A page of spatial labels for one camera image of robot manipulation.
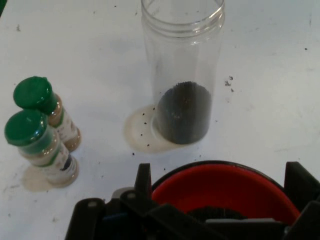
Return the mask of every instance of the red bowl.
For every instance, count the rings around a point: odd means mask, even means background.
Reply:
[[[226,161],[182,166],[158,180],[152,199],[183,212],[207,206],[227,208],[248,218],[273,218],[292,225],[300,212],[283,188],[266,175]]]

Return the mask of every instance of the dark debris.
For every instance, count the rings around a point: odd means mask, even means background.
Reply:
[[[229,81],[224,81],[224,85],[227,86],[227,87],[230,87],[231,83],[229,83]]]

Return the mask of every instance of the jar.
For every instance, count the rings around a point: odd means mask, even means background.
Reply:
[[[25,109],[13,115],[5,125],[7,142],[37,167],[55,187],[71,184],[78,176],[78,163],[62,144],[57,130],[47,124],[40,111]]]
[[[56,128],[61,141],[70,152],[79,146],[80,131],[46,77],[33,76],[21,81],[14,89],[13,99],[23,109],[37,109],[46,114],[48,123]]]
[[[159,132],[176,144],[210,125],[224,0],[141,0],[144,42]]]

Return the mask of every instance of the white table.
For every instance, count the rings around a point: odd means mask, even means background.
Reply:
[[[18,111],[15,84],[46,76],[83,142],[73,153],[78,179],[55,189],[2,134],[0,239],[64,239],[77,201],[108,201],[134,184],[139,163],[151,163],[153,182],[195,160],[241,163],[281,184],[286,162],[299,161],[320,179],[319,12],[316,0],[227,0],[210,130],[176,148],[143,125],[153,100],[139,0],[8,1],[0,19],[0,126]]]

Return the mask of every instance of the bottle cap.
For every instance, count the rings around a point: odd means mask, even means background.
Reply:
[[[23,109],[38,109],[50,115],[57,107],[57,98],[46,77],[32,76],[21,81],[14,89],[15,104]]]
[[[45,114],[38,110],[24,109],[8,120],[4,135],[9,144],[22,147],[24,152],[41,152],[51,143],[53,137],[47,131],[47,126]]]

